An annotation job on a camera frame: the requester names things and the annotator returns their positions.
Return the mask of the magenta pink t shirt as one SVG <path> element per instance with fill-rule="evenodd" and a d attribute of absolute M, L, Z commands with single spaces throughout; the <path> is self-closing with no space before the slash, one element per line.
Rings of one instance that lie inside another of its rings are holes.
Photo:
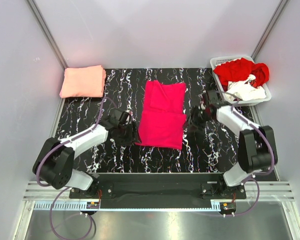
<path fill-rule="evenodd" d="M 139 146 L 181 150 L 183 145 L 185 83 L 147 81 L 138 133 Z"/>

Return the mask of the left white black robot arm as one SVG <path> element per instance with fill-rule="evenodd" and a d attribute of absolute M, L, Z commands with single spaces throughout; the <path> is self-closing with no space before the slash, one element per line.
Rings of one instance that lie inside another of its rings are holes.
<path fill-rule="evenodd" d="M 87 150 L 110 139 L 123 146 L 141 142 L 130 112 L 115 108 L 108 116 L 99 117 L 94 125 L 73 136 L 48 138 L 32 167 L 37 183 L 56 190 L 71 188 L 81 198 L 99 197 L 102 191 L 98 188 L 98 178 L 74 169 L 74 162 Z"/>

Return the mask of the red t shirt in basket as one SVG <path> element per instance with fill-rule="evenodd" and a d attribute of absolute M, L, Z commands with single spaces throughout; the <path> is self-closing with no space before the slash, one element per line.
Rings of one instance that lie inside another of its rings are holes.
<path fill-rule="evenodd" d="M 270 71 L 266 64 L 254 63 L 243 57 L 221 63 L 215 67 L 213 72 L 223 86 L 228 86 L 229 82 L 245 81 L 249 75 L 254 75 L 255 79 L 250 85 L 257 88 L 267 83 L 270 78 Z"/>

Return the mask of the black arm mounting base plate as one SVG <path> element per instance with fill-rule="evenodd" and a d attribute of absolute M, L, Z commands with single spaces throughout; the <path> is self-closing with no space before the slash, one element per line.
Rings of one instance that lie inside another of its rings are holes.
<path fill-rule="evenodd" d="M 221 173 L 100 173 L 91 193 L 75 188 L 71 199 L 113 199 L 122 195 L 186 195 L 203 199 L 245 200 L 244 186 L 228 187 Z"/>

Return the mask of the white printed t shirt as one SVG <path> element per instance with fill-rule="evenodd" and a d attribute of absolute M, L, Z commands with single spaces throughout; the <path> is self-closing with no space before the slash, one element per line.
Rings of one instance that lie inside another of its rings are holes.
<path fill-rule="evenodd" d="M 229 81 L 225 96 L 229 101 L 251 101 L 265 99 L 266 92 L 262 86 L 253 86 L 256 77 L 250 74 L 246 80 Z"/>

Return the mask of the aluminium frame post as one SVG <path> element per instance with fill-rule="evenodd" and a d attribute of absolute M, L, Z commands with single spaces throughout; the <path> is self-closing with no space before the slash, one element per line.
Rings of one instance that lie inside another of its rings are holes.
<path fill-rule="evenodd" d="M 43 14 L 41 13 L 37 3 L 35 0 L 25 0 L 26 4 L 28 5 L 31 13 L 33 14 L 37 24 L 39 25 L 45 39 L 47 40 L 51 50 L 53 51 L 57 61 L 59 62 L 60 66 L 65 70 L 68 67 L 68 64 L 55 40 L 53 37 L 48 24 L 46 23 Z"/>
<path fill-rule="evenodd" d="M 256 58 L 258 57 L 258 55 L 260 54 L 263 46 L 265 45 L 265 43 L 267 42 L 272 30 L 275 28 L 277 22 L 279 21 L 281 15 L 283 14 L 283 12 L 285 11 L 285 8 L 287 7 L 287 5 L 289 4 L 290 0 L 280 0 L 277 7 L 275 8 L 267 26 L 265 27 L 259 41 L 257 42 L 252 54 L 251 54 L 251 58 L 253 60 L 256 60 Z"/>

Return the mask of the left aluminium frame post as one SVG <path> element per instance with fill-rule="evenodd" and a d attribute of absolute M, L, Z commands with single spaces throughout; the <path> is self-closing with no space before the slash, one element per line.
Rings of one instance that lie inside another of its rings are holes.
<path fill-rule="evenodd" d="M 43 14 L 41 13 L 37 3 L 35 0 L 25 0 L 26 4 L 28 5 L 31 13 L 33 14 L 37 24 L 39 25 L 45 39 L 47 40 L 51 50 L 53 51 L 57 61 L 59 62 L 60 66 L 65 70 L 68 67 L 68 64 L 55 40 L 53 37 L 48 24 L 46 23 Z"/>

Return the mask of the folded peach t shirt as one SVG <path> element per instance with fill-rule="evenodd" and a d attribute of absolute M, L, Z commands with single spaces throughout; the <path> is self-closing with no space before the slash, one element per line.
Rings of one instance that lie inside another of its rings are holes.
<path fill-rule="evenodd" d="M 101 65 L 66 68 L 59 96 L 102 98 L 104 96 L 106 70 Z"/>

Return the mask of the white plastic laundry basket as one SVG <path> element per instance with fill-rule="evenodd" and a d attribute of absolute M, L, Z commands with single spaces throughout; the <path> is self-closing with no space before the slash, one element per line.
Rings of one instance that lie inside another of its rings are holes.
<path fill-rule="evenodd" d="M 210 60 L 212 75 L 222 100 L 237 106 L 255 106 L 269 101 L 266 85 L 269 68 L 250 56 L 222 56 Z"/>

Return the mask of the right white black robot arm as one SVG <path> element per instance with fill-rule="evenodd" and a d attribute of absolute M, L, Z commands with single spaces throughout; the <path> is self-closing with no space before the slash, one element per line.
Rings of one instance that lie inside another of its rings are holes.
<path fill-rule="evenodd" d="M 273 129 L 261 126 L 239 113 L 234 104 L 220 100 L 216 91 L 202 94 L 185 126 L 192 132 L 203 131 L 208 121 L 225 125 L 238 137 L 237 162 L 222 173 L 216 183 L 201 186 L 204 199 L 234 199 L 244 194 L 244 184 L 255 176 L 269 175 L 278 162 Z"/>

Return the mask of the right aluminium frame post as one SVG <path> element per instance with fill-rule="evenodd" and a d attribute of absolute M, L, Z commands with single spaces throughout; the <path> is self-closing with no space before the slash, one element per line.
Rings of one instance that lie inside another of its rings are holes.
<path fill-rule="evenodd" d="M 265 27 L 259 41 L 257 42 L 252 54 L 251 54 L 251 58 L 253 60 L 256 60 L 256 58 L 258 57 L 258 55 L 260 54 L 263 46 L 265 45 L 265 43 L 267 42 L 272 30 L 275 28 L 277 22 L 279 21 L 281 15 L 283 14 L 283 12 L 285 11 L 285 8 L 287 7 L 287 5 L 289 4 L 290 0 L 280 0 L 277 7 L 275 8 L 267 26 Z"/>

